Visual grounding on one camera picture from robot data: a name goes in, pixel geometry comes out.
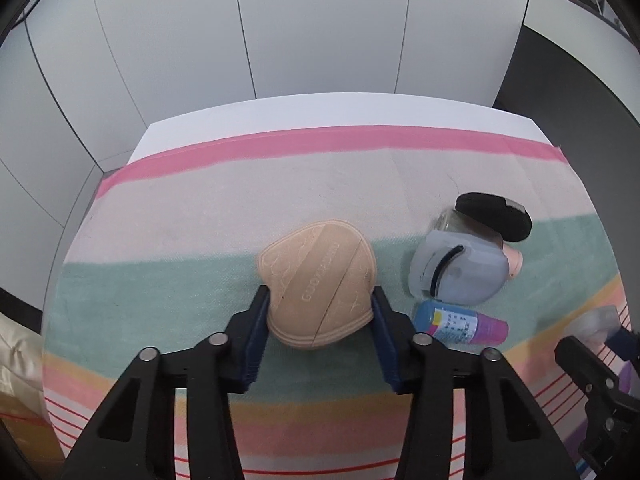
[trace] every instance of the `purple cap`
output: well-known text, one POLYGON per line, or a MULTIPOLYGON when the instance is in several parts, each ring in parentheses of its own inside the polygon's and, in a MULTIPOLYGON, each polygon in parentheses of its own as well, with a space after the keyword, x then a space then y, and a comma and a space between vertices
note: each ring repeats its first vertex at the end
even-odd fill
POLYGON ((469 343, 473 345, 499 345, 504 343, 509 335, 509 325, 506 321, 495 319, 476 313, 478 316, 478 328, 469 343))

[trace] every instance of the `table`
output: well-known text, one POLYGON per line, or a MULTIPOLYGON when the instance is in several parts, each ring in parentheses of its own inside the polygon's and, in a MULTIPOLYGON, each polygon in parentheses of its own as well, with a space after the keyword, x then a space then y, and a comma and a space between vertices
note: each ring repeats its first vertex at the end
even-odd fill
MULTIPOLYGON (((255 255, 313 221, 340 218, 371 241, 378 283, 411 314, 409 260, 461 193, 524 204, 519 276, 478 310, 504 319, 500 350, 578 467, 586 400, 553 349, 582 312, 628 310, 609 242, 580 179, 536 125, 490 108, 415 96, 317 94, 225 105, 152 124, 98 190, 49 311, 47 409, 65 452, 136 352, 188 348, 247 306, 255 255)), ((478 351, 478 348, 467 347, 478 351)), ((630 370, 605 349, 628 387, 630 370)), ((367 330, 324 349, 270 338, 257 382, 232 401, 248 478, 393 476, 409 399, 382 380, 367 330)), ((176 464, 188 478, 184 398, 176 464)), ((452 478, 465 423, 456 396, 452 478)))

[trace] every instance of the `pink cap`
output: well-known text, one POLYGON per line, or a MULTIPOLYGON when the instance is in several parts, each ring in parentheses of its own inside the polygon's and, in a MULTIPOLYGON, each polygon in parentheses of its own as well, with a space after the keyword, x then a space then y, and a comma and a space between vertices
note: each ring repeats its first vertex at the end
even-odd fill
POLYGON ((502 252, 509 262, 509 279, 512 280, 522 268, 522 253, 507 244, 502 245, 502 252))
POLYGON ((479 312, 478 328, 469 341, 473 345, 499 345, 504 343, 509 335, 509 325, 506 321, 495 319, 495 317, 485 316, 479 312))

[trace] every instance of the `green stripe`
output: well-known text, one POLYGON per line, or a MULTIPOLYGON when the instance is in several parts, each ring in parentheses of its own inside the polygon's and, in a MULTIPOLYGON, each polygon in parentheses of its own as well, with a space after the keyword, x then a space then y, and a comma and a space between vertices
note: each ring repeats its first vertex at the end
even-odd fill
MULTIPOLYGON (((373 243, 378 283, 391 305, 411 314, 416 303, 406 272, 419 238, 373 243)), ((520 275, 478 307, 506 320, 507 350, 587 301, 618 270, 597 216, 537 222, 514 244, 520 275)), ((46 349, 116 378, 136 352, 188 348, 222 330, 245 309, 260 284, 255 257, 221 256, 135 264, 66 264, 49 312, 46 349)), ((386 390, 367 330, 316 351, 296 351, 270 338, 257 383, 244 400, 329 400, 386 390)))

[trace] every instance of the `bottle label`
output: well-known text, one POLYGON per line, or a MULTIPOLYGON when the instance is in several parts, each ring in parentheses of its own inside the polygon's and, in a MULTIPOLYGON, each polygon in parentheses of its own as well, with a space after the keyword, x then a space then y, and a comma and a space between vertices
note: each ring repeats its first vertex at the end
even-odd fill
POLYGON ((436 327, 432 335, 441 343, 468 343, 476 334, 478 318, 436 308, 431 325, 436 327))

